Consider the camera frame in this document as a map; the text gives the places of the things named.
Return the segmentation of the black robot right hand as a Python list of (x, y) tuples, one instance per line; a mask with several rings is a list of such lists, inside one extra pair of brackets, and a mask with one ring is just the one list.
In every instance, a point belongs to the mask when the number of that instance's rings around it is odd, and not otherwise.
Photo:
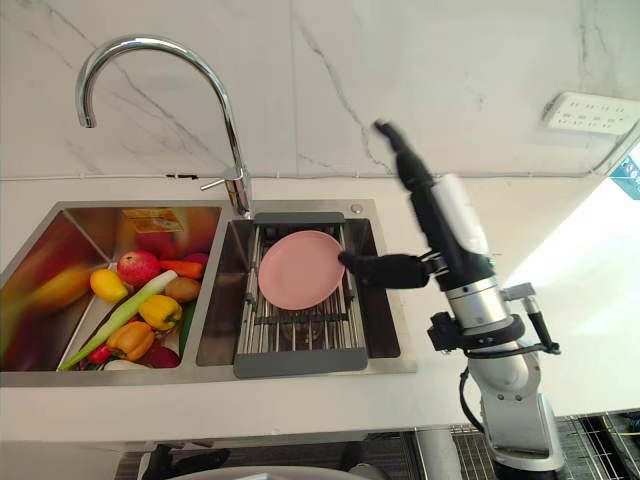
[(429, 251), (378, 257), (343, 251), (338, 256), (342, 265), (362, 281), (387, 289), (421, 288), (432, 275), (444, 292), (494, 278), (486, 236), (459, 179), (435, 178), (392, 123), (378, 120), (375, 128), (395, 154), (398, 178), (409, 192)]

